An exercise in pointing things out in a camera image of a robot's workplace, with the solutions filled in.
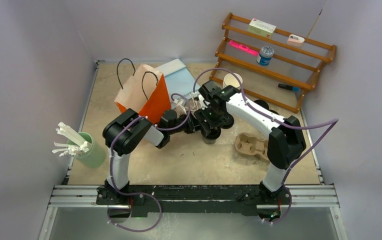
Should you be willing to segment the orange paper bag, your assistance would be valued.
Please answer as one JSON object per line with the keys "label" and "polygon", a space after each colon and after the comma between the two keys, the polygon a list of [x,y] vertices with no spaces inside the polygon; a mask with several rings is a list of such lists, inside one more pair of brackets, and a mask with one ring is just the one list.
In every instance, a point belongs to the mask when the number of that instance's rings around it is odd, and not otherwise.
{"label": "orange paper bag", "polygon": [[171,109],[165,76],[158,69],[141,64],[118,91],[114,103],[121,113],[132,109],[140,116],[159,123],[163,113]]}

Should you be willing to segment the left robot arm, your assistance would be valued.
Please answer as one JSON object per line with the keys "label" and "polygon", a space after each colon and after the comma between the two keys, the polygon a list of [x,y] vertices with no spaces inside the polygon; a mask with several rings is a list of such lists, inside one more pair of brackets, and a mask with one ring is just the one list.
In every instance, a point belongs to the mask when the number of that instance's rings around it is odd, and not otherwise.
{"label": "left robot arm", "polygon": [[109,152],[109,176],[104,183],[109,199],[117,205],[127,201],[129,159],[142,140],[161,149],[170,142],[171,135],[199,130],[200,122],[189,112],[178,116],[175,110],[168,109],[155,124],[131,108],[122,112],[102,132]]}

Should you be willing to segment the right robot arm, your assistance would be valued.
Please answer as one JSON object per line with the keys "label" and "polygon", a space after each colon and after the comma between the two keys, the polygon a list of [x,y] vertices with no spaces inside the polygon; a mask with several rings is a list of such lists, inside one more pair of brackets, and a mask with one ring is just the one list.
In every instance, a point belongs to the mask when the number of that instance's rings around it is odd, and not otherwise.
{"label": "right robot arm", "polygon": [[273,203],[279,198],[279,190],[284,185],[291,163],[307,147],[299,119],[274,114],[254,104],[236,87],[229,85],[221,89],[212,80],[198,89],[197,96],[206,104],[194,113],[205,138],[218,133],[228,122],[228,115],[238,116],[268,138],[267,158],[270,164],[260,183],[259,196],[263,202]]}

